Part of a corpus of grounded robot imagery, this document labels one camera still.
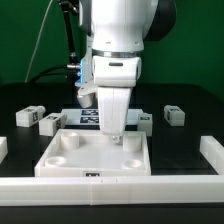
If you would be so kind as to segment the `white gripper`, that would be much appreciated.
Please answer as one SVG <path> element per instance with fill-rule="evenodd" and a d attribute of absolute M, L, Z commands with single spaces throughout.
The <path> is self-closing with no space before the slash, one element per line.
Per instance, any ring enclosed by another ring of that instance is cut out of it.
<path fill-rule="evenodd" d="M 100 130 L 122 143 L 132 89 L 141 74 L 141 59 L 93 57 Z"/>

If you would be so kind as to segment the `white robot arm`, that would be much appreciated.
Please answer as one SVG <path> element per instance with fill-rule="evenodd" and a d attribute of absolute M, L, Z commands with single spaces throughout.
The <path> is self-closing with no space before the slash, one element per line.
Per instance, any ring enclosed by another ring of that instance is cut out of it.
<path fill-rule="evenodd" d="M 98 103 L 100 130 L 118 143 L 141 75 L 144 42 L 172 30 L 175 0 L 80 0 L 79 7 L 91 45 L 89 59 L 81 62 L 78 100 L 84 108 Z"/>

